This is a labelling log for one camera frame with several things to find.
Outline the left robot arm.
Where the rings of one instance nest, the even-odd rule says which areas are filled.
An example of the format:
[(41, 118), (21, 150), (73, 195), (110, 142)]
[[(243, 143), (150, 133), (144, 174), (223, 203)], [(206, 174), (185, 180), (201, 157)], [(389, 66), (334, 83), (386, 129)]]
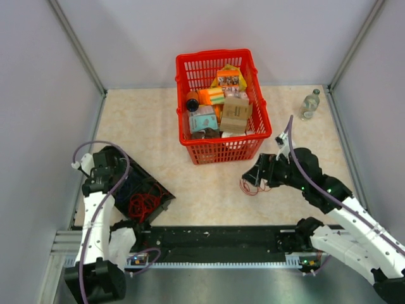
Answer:
[[(119, 149), (105, 147), (85, 155), (77, 167), (87, 175), (82, 185), (85, 215), (75, 265), (65, 270), (66, 285), (77, 303), (122, 300), (127, 255), (144, 242), (140, 232), (128, 227), (110, 231), (115, 194), (131, 171), (129, 157)], [(111, 255), (110, 246), (119, 241), (123, 247)]]

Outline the red plastic basket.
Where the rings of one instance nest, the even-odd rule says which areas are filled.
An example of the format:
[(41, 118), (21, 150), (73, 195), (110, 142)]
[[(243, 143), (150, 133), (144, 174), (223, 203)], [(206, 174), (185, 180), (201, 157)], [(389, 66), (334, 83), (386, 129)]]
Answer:
[[(186, 109), (186, 94), (190, 91), (211, 88), (218, 70), (225, 65), (240, 69), (252, 104), (252, 114), (248, 120), (247, 130), (254, 135), (221, 138), (220, 122), (223, 104), (210, 105), (215, 109), (220, 138), (192, 140), (189, 129), (189, 114)], [(254, 66), (252, 54), (248, 49), (219, 49), (201, 51), (191, 54), (180, 54), (176, 58), (176, 82), (178, 96), (178, 133), (180, 143), (187, 148), (190, 159), (196, 165), (248, 160), (254, 157), (262, 142), (272, 133), (270, 119), (258, 82), (258, 71)], [(241, 149), (228, 149), (225, 143), (243, 141)]]

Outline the black divided tray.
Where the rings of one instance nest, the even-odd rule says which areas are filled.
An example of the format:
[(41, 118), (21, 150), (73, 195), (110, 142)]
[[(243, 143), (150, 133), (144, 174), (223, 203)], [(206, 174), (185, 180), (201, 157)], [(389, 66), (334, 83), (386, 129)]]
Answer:
[[(117, 148), (105, 146), (103, 149)], [(125, 181), (120, 184), (121, 188), (113, 195), (115, 206), (132, 222), (150, 224), (161, 212), (167, 210), (175, 196), (130, 156), (123, 157), (129, 171)]]

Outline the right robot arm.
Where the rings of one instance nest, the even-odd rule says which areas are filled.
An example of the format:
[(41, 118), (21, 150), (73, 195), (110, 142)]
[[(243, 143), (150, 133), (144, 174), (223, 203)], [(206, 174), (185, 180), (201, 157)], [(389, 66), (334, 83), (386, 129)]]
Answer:
[(362, 207), (348, 187), (322, 172), (318, 157), (308, 148), (296, 148), (288, 155), (262, 153), (242, 178), (254, 186), (265, 181), (270, 188), (300, 190), (310, 205), (333, 218), (352, 239), (310, 217), (298, 222), (296, 245), (304, 251), (323, 251), (352, 268), (384, 302), (404, 303), (404, 245)]

